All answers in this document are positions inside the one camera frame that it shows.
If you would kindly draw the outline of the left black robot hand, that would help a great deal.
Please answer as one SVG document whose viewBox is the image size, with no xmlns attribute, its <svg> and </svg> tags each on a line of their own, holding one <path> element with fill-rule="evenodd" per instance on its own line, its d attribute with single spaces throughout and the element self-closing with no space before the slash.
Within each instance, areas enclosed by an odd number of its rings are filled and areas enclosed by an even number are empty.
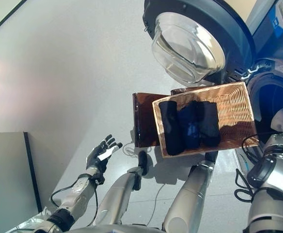
<svg viewBox="0 0 283 233">
<path fill-rule="evenodd" d="M 86 157 L 86 171 L 94 169 L 94 174 L 104 174 L 108 160 L 122 146 L 121 142 L 116 143 L 115 138 L 109 134 Z"/>
</svg>

